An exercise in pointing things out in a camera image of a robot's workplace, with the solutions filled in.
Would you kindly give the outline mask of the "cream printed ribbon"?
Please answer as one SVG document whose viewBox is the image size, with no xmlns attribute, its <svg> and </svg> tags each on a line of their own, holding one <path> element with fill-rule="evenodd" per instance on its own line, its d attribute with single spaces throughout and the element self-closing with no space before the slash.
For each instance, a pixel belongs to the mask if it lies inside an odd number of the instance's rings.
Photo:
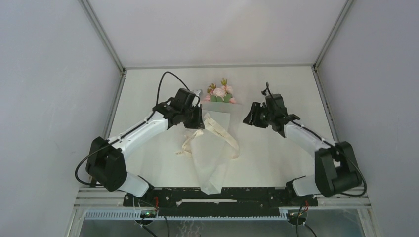
<svg viewBox="0 0 419 237">
<path fill-rule="evenodd" d="M 218 157 L 236 159 L 240 153 L 238 141 L 229 133 L 229 113 L 206 111 L 204 115 L 205 129 L 187 129 L 184 133 L 185 141 L 177 156 L 203 159 L 210 156 L 213 160 Z"/>
</svg>

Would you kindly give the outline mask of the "translucent white wrapping paper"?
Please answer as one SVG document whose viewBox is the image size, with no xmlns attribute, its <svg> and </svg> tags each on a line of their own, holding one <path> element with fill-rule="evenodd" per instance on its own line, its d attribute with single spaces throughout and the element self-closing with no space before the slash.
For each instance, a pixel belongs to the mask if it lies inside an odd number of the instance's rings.
<svg viewBox="0 0 419 237">
<path fill-rule="evenodd" d="M 205 128 L 176 126 L 147 143 L 144 163 L 154 184 L 197 187 L 204 194 L 221 193 L 229 162 L 240 147 L 235 135 L 241 105 L 205 102 Z"/>
</svg>

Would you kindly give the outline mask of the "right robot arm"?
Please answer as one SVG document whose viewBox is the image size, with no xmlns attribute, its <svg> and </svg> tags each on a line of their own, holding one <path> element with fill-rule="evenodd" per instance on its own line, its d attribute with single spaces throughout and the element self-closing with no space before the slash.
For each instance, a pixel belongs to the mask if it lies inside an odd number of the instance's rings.
<svg viewBox="0 0 419 237">
<path fill-rule="evenodd" d="M 314 159 L 314 173 L 287 182 L 286 201 L 299 205 L 305 196 L 350 196 L 348 191 L 365 185 L 353 147 L 348 142 L 327 140 L 312 129 L 299 123 L 300 117 L 289 114 L 281 94 L 267 95 L 265 102 L 253 102 L 243 123 L 259 128 L 271 127 Z"/>
</svg>

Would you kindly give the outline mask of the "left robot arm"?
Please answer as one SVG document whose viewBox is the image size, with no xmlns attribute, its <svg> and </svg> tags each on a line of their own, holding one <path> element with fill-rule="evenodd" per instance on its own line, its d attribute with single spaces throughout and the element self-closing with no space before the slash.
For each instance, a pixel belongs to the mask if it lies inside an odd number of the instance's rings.
<svg viewBox="0 0 419 237">
<path fill-rule="evenodd" d="M 157 103 L 150 114 L 117 136 L 95 138 L 89 154 L 75 168 L 75 179 L 83 163 L 86 172 L 106 190 L 123 191 L 135 196 L 137 202 L 148 206 L 154 201 L 152 185 L 142 177 L 127 170 L 129 157 L 140 146 L 173 126 L 183 124 L 188 129 L 204 129 L 200 95 L 202 91 L 181 88 L 174 97 Z"/>
</svg>

